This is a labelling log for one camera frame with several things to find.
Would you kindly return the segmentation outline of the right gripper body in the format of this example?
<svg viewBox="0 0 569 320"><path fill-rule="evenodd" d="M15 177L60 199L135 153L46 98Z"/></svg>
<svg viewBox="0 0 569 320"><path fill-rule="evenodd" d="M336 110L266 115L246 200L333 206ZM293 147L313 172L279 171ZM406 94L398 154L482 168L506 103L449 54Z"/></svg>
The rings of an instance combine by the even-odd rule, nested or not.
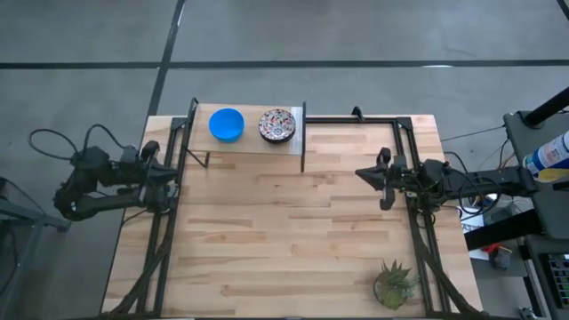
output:
<svg viewBox="0 0 569 320"><path fill-rule="evenodd" d="M404 171L407 170L405 156L392 156L389 148L382 148L377 156L376 164L380 168L382 180L382 199L380 208L388 211L396 200L396 190L402 188Z"/></svg>

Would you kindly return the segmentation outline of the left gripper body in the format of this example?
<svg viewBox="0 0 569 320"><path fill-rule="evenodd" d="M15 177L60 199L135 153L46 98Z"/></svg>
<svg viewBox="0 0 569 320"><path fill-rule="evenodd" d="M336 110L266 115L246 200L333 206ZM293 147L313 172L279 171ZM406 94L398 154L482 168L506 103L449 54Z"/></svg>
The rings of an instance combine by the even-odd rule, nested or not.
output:
<svg viewBox="0 0 569 320"><path fill-rule="evenodd" d="M140 183L138 200L149 212L160 212L160 204L156 200L156 186L153 181L152 168L156 163L156 154L160 151L159 143L155 140L147 142L140 150L140 160L144 164L144 180Z"/></svg>

